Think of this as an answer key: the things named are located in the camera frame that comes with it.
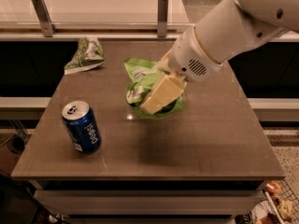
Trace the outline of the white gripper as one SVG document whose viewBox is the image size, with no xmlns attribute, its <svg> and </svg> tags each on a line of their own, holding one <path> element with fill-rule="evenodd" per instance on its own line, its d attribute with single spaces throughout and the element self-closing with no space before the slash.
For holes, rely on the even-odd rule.
<svg viewBox="0 0 299 224">
<path fill-rule="evenodd" d="M 153 71 L 162 70 L 166 74 L 159 75 L 140 108 L 152 115 L 177 100 L 184 92 L 184 81 L 180 77 L 167 75 L 171 70 L 185 76 L 189 81 L 202 82 L 218 73 L 221 68 L 222 64 L 214 62 L 203 50 L 195 29 L 189 28 L 152 67 Z"/>
</svg>

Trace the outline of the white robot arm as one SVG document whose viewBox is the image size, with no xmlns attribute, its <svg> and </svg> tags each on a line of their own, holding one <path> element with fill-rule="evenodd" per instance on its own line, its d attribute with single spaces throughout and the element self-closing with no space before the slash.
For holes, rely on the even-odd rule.
<svg viewBox="0 0 299 224">
<path fill-rule="evenodd" d="M 203 81 L 224 62 L 299 30 L 299 0 L 222 0 L 186 30 L 156 64 L 159 76 L 140 108 L 154 114 L 177 100 L 184 82 Z"/>
</svg>

